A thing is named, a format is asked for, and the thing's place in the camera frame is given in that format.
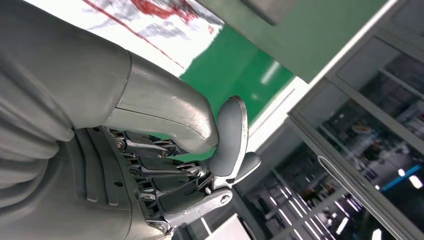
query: gray plastic casing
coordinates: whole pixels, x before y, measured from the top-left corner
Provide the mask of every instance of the gray plastic casing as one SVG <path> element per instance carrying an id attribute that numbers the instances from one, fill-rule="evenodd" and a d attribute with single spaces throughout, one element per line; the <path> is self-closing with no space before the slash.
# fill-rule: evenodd
<path id="1" fill-rule="evenodd" d="M 0 32 L 0 239 L 163 236 L 146 224 L 137 184 L 97 126 L 161 132 L 206 152 L 219 138 L 205 97 L 23 1 L 0 1 Z"/>

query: green wall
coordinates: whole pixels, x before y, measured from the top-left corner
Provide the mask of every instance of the green wall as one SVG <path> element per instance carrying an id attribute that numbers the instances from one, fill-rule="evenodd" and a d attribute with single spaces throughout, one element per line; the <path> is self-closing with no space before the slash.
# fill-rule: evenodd
<path id="1" fill-rule="evenodd" d="M 270 99 L 293 79 L 294 75 L 279 65 L 266 84 L 266 72 L 274 60 L 229 26 L 224 26 L 210 47 L 198 56 L 181 79 L 204 94 L 215 117 L 225 100 L 238 95 L 247 107 L 249 124 L 261 113 Z M 190 154 L 183 161 L 203 160 L 211 156 Z"/>
<path id="2" fill-rule="evenodd" d="M 241 0 L 198 1 L 307 83 L 386 2 L 297 0 L 271 26 Z"/>

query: glass window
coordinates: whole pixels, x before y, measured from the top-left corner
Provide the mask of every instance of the glass window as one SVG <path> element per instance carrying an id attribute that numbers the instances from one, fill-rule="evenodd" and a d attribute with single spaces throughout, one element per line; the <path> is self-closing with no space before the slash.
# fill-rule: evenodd
<path id="1" fill-rule="evenodd" d="M 424 230 L 424 216 L 417 214 L 424 211 L 421 184 L 424 157 L 420 152 L 332 84 L 300 114 L 346 161 Z"/>
<path id="2" fill-rule="evenodd" d="M 304 143 L 245 198 L 268 238 L 286 230 L 293 240 L 372 239 L 375 231 L 394 239 Z"/>
<path id="3" fill-rule="evenodd" d="M 337 74 L 424 140 L 424 64 L 372 39 Z"/>

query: gray fingertip pad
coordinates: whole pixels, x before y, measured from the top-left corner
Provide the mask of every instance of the gray fingertip pad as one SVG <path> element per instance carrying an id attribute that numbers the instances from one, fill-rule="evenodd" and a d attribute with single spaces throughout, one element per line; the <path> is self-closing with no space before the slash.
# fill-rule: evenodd
<path id="1" fill-rule="evenodd" d="M 245 156 L 248 143 L 248 116 L 246 105 L 238 96 L 232 96 L 219 109 L 217 128 L 219 143 L 208 161 L 212 174 L 235 178 Z"/>

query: glass door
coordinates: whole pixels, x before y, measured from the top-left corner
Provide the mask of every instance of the glass door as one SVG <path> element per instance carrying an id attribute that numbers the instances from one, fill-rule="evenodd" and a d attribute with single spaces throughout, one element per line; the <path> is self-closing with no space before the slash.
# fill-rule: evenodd
<path id="1" fill-rule="evenodd" d="M 300 134 L 287 140 L 299 144 L 245 195 L 266 239 L 395 239 L 362 201 L 320 164 L 320 152 L 303 142 Z"/>
<path id="2" fill-rule="evenodd" d="M 310 104 L 290 114 L 291 125 L 396 239 L 423 239 L 421 216 L 408 214 L 424 207 L 422 188 L 412 183 L 421 177 L 423 155 L 328 80 L 317 87 Z"/>

